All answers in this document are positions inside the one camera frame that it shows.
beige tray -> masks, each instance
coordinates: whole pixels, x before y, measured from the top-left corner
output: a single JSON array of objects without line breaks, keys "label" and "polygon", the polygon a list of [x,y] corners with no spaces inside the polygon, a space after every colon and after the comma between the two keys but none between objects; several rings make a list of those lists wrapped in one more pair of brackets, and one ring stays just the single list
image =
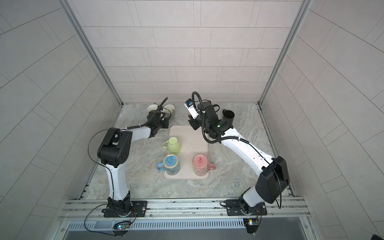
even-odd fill
[{"label": "beige tray", "polygon": [[193,172],[192,159],[197,154],[204,154],[208,158],[208,143],[204,141],[201,128],[193,130],[189,125],[175,125],[169,130],[169,137],[176,137],[181,143],[181,150],[176,155],[179,159],[180,171],[176,175],[169,175],[165,171],[163,177],[168,180],[204,180],[209,177],[209,171],[204,176]]}]

black mounting plate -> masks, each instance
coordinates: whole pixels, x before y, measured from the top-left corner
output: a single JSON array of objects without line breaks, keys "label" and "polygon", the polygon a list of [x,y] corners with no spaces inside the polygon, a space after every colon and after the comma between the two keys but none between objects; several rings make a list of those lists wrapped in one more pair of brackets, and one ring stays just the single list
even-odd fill
[{"label": "black mounting plate", "polygon": [[[245,215],[242,211],[241,211],[241,208],[240,208],[240,200],[238,199],[228,199],[228,200],[225,200],[228,205],[230,206],[234,206],[234,208],[227,208],[227,214],[228,216],[249,216],[249,215]],[[266,211],[266,208],[263,208],[263,206],[265,206],[265,203],[264,202],[261,202],[261,203],[258,203],[255,208],[257,210],[259,210],[259,212],[261,213],[261,215],[267,215],[267,211]],[[260,215],[256,210],[251,214],[251,215]]]}]

marble table surface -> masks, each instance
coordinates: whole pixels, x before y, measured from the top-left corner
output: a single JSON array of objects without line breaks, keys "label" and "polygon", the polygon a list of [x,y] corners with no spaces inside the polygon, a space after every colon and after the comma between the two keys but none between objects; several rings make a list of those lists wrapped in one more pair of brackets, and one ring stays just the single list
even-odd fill
[{"label": "marble table surface", "polygon": [[[169,125],[189,125],[188,111],[183,103],[166,103],[175,106],[175,118]],[[257,105],[254,103],[213,103],[235,113],[233,126],[259,149],[273,156]],[[125,128],[146,122],[149,104],[126,104],[115,127]],[[254,186],[257,176],[249,165],[232,150],[215,143],[209,144],[209,161],[216,165],[206,180],[166,180],[156,164],[163,160],[166,149],[161,147],[169,136],[169,129],[160,129],[155,137],[132,143],[126,165],[126,182],[131,198],[196,198],[238,197]],[[98,166],[84,199],[108,198],[109,186],[105,168]]]}]

wire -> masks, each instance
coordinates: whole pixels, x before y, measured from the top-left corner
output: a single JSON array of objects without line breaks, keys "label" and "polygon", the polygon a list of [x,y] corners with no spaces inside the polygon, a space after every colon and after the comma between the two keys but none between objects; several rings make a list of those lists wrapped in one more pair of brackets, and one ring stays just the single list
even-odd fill
[{"label": "wire", "polygon": [[96,208],[98,208],[98,207],[100,207],[100,206],[103,206],[103,205],[106,205],[106,204],[100,204],[100,205],[98,205],[97,207],[95,207],[94,209],[92,209],[89,213],[88,213],[88,215],[85,217],[85,219],[84,219],[84,227],[85,227],[85,229],[86,230],[88,230],[88,231],[90,231],[90,232],[97,232],[97,233],[101,233],[101,234],[105,234],[105,235],[110,235],[110,236],[117,236],[116,234],[109,234],[109,233],[104,233],[104,232],[98,232],[98,231],[91,231],[91,230],[89,230],[88,228],[87,228],[87,226],[85,225],[85,221],[87,220],[87,218],[88,218],[88,216],[91,214],[91,212],[93,211],[93,210],[95,210]]}]

mug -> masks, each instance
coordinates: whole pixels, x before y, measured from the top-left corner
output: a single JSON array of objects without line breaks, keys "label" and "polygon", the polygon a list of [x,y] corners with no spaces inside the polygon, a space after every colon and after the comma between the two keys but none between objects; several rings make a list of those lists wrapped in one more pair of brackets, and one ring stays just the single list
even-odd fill
[{"label": "mug", "polygon": [[169,153],[178,154],[181,150],[180,142],[175,137],[171,137],[168,141],[161,145],[163,148],[168,149]]},{"label": "mug", "polygon": [[166,118],[169,118],[169,116],[170,116],[169,120],[172,120],[175,118],[175,106],[173,106],[172,104],[165,105],[163,107],[163,112],[164,112]]}]

